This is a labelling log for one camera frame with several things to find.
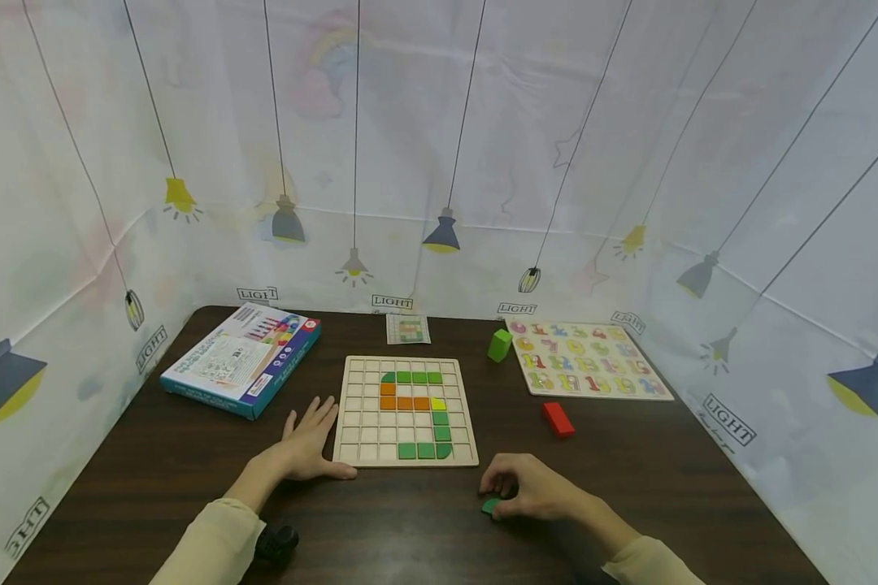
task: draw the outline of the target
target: wooden table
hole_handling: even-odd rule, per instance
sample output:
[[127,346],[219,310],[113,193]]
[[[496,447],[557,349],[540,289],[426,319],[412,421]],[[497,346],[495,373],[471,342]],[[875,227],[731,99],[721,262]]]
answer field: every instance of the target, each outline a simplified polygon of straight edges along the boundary
[[[259,420],[166,394],[160,372],[232,310],[192,316],[7,584],[148,583],[291,409],[340,392],[349,353],[457,358],[483,466],[499,451],[536,454],[709,584],[825,583],[683,402],[562,400],[576,436],[557,441],[514,356],[485,357],[499,323],[429,319],[432,345],[388,346],[381,315],[305,313],[322,337]],[[244,583],[611,583],[574,527],[481,513],[483,466],[281,486],[263,517],[297,528],[297,555],[282,575],[255,565]]]

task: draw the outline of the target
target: wooden puzzle board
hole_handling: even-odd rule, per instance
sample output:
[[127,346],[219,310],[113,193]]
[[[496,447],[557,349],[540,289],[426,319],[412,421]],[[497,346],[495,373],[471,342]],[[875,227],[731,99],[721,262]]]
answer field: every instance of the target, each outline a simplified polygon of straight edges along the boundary
[[474,467],[458,359],[348,356],[334,461],[354,467]]
[[531,394],[673,400],[622,327],[518,318],[507,328]]

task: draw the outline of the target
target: sleeve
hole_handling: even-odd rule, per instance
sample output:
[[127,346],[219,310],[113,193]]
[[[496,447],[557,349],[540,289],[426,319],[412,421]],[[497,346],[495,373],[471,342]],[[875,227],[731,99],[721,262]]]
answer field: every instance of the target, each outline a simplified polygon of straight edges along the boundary
[[266,526],[238,500],[212,501],[185,529],[150,585],[237,585]]
[[620,585],[702,585],[666,544],[642,536],[602,567]]

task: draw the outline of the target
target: blue box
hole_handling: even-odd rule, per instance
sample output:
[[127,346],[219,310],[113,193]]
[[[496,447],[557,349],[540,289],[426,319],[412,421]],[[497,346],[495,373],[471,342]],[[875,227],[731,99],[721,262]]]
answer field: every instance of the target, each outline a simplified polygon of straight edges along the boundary
[[248,302],[159,379],[167,392],[255,420],[321,332],[318,319]]

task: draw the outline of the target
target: wooden number puzzle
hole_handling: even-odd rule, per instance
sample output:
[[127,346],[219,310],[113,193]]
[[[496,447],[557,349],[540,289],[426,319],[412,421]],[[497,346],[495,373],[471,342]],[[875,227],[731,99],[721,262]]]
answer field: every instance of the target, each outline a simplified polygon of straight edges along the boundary
[[523,319],[507,326],[531,394],[673,400],[622,327]]
[[355,467],[477,466],[458,359],[346,357],[334,460]]

